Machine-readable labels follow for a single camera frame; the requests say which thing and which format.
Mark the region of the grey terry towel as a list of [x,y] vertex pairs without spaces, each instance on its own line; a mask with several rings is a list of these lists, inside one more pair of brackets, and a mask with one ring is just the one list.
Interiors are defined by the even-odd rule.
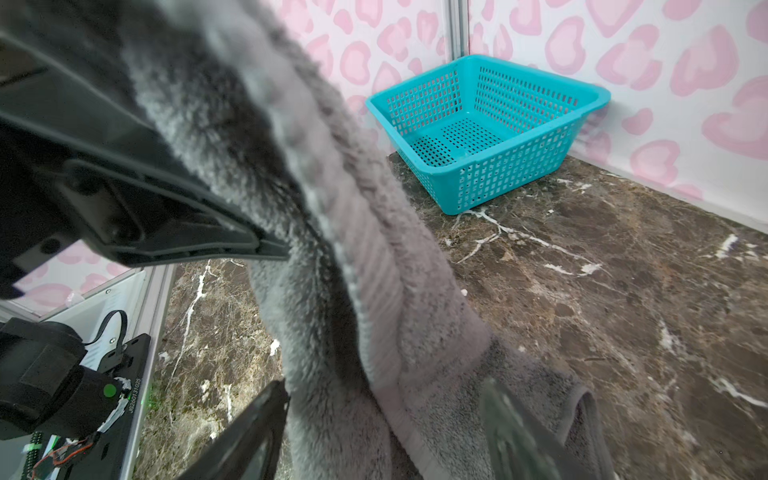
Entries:
[[613,477],[590,392],[478,317],[388,161],[267,6],[5,1],[1,37],[152,128],[285,242],[283,260],[245,260],[283,348],[298,475],[497,479],[480,419],[493,378],[590,479]]

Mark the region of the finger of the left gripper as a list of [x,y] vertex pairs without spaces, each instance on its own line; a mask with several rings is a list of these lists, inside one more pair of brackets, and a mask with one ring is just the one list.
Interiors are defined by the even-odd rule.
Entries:
[[288,255],[285,242],[175,160],[152,128],[10,41],[1,44],[3,123],[39,139],[33,171],[75,242],[103,257],[136,267]]

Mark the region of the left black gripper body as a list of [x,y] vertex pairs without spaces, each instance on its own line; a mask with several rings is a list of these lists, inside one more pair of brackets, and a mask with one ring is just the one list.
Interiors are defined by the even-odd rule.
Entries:
[[66,215],[32,168],[39,139],[1,125],[1,298],[23,295],[16,283],[77,240]]

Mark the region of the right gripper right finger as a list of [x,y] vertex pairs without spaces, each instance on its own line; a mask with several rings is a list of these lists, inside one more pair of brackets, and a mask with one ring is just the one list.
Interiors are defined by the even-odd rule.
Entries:
[[590,479],[511,391],[493,378],[480,390],[480,419],[497,479]]

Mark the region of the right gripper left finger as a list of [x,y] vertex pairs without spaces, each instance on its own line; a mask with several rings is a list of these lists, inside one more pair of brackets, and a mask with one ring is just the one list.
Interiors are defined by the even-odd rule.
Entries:
[[178,479],[273,480],[289,401],[285,382],[270,382]]

